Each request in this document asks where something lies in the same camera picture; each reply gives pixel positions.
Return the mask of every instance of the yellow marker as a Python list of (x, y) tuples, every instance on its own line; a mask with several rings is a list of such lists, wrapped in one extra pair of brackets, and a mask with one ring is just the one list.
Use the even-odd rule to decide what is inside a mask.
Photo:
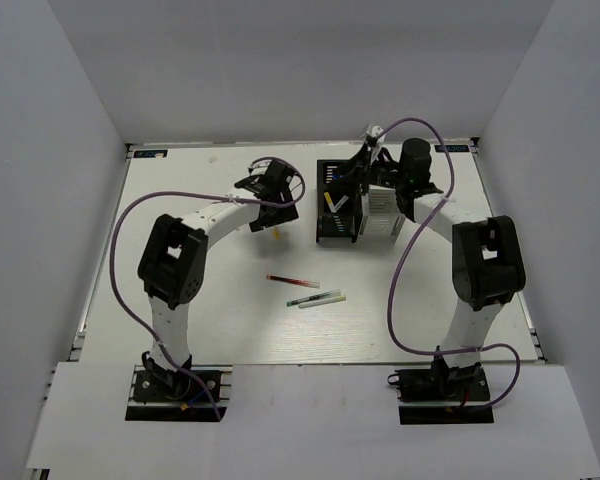
[(331, 200), (331, 195), (329, 195), (329, 192), (324, 192), (324, 198), (327, 201), (327, 205), (329, 205), (329, 210), (331, 210), (331, 213), (336, 213), (336, 207), (333, 204), (333, 200)]

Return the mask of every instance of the red marker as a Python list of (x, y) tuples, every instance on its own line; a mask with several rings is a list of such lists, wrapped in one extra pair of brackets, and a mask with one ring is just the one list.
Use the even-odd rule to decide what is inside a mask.
[(267, 280), (274, 280), (276, 282), (290, 283), (291, 285), (299, 285), (301, 287), (309, 288), (320, 288), (320, 283), (310, 282), (308, 280), (295, 280), (293, 278), (276, 277), (275, 275), (267, 275)]

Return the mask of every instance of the white floor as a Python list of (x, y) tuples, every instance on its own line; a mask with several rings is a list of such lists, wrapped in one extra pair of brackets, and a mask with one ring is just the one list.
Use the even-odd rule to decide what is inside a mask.
[[(388, 366), (237, 366), (224, 420), (125, 422), (133, 364), (58, 365), (28, 466), (50, 480), (564, 480), (600, 468), (562, 367), (523, 367), (491, 425), (401, 426)], [(511, 366), (487, 366), (493, 394)]]
[[(265, 155), (290, 161), (307, 181), (307, 195), (298, 206), (300, 219), (281, 227), (281, 239), (274, 239), (269, 231), (252, 234), (245, 227), (209, 252), (204, 286), (189, 314), (189, 345), (195, 363), (430, 360), (400, 351), (391, 343), (386, 328), (389, 282), (414, 225), (405, 223), (395, 245), (315, 243), (316, 160), (346, 159), (358, 148), (344, 143), (176, 148), (169, 149), (166, 158), (131, 160), (121, 207), (156, 190), (224, 194), (246, 176), (252, 160)], [(394, 158), (399, 158), (399, 148), (391, 146)], [(446, 162), (442, 154), (433, 155), (433, 181), (446, 189)], [(454, 153), (453, 159), (455, 198), (488, 215), (489, 206), (471, 154)], [(205, 203), (155, 199), (138, 207), (125, 223), (117, 252), (119, 284), (123, 296), (143, 318), (150, 318), (150, 310), (136, 269), (154, 220), (162, 213), (183, 215)], [(307, 310), (287, 308), (286, 301), (316, 290), (267, 281), (267, 274), (316, 280), (323, 290), (340, 288), (347, 301)], [(455, 303), (450, 245), (435, 233), (425, 232), (398, 285), (394, 314), (398, 336), (413, 347), (435, 348), (446, 334)], [(81, 362), (138, 363), (149, 340), (116, 303), (105, 267), (88, 314)], [(487, 340), (512, 344), (524, 360), (537, 358), (518, 299), (496, 319)], [(485, 353), (484, 359), (510, 361), (511, 356), (493, 350)]]

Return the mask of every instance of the gray panel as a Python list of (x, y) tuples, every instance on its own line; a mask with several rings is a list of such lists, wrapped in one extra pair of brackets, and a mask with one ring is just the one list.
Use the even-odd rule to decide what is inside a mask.
[(552, 0), (50, 3), (141, 143), (351, 139), (406, 115), (480, 135)]
[(43, 0), (0, 0), (0, 479), (20, 478), (112, 218), (124, 145)]
[(555, 4), (485, 132), (480, 170), (516, 219), (533, 321), (600, 459), (600, 2)]

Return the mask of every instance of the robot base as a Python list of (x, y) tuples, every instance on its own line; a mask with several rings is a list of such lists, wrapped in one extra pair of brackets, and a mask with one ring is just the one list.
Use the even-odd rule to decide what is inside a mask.
[[(224, 417), (231, 396), (231, 367), (201, 367), (192, 370), (207, 384)], [(180, 398), (165, 394), (151, 373), (136, 367), (129, 392), (125, 415), (127, 421), (151, 422), (218, 422), (213, 408), (200, 386), (191, 381), (191, 387)]]
[(446, 397), (432, 384), (431, 370), (426, 368), (397, 370), (389, 384), (398, 389), (400, 425), (494, 423), (491, 407), (479, 405), (491, 399), (482, 368), (466, 388)]

